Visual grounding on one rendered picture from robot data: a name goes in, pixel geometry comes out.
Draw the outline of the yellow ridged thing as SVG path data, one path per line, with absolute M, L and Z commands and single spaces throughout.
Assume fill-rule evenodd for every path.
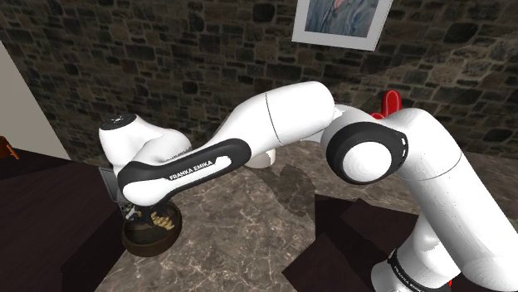
M 155 226 L 162 227 L 167 231 L 171 231 L 175 227 L 173 220 L 168 214 L 159 216 L 157 212 L 152 212 L 150 217 Z

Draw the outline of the brown round bowl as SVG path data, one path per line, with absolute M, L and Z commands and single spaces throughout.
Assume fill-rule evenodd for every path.
M 159 226 L 130 222 L 125 219 L 122 227 L 122 242 L 132 255 L 158 256 L 168 250 L 178 239 L 183 225 L 181 211 L 173 202 L 167 202 L 160 207 L 164 207 L 173 220 L 175 227 L 171 231 Z

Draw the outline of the white rounded cup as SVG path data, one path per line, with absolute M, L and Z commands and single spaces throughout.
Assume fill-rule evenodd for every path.
M 258 154 L 256 157 L 251 158 L 246 164 L 249 168 L 269 168 L 276 161 L 276 150 L 270 149 L 264 153 Z

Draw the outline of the brown wooden furniture piece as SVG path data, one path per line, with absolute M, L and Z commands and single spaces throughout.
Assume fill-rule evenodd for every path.
M 16 151 L 7 141 L 7 139 L 3 136 L 0 136 L 0 158 L 6 158 L 10 156 L 14 157 L 15 159 L 19 159 Z

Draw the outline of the dark robot stand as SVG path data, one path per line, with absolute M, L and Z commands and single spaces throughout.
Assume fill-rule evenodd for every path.
M 374 292 L 371 270 L 410 234 L 417 216 L 315 196 L 315 240 L 284 270 L 297 292 Z

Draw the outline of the red vase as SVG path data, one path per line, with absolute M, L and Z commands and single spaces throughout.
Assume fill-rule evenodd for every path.
M 370 115 L 375 119 L 384 119 L 401 109 L 402 96 L 396 90 L 387 90 L 382 98 L 381 111 L 373 112 Z

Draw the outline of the white framed wall picture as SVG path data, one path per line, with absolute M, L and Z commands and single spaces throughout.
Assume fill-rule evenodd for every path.
M 374 51 L 393 0 L 299 0 L 291 40 Z

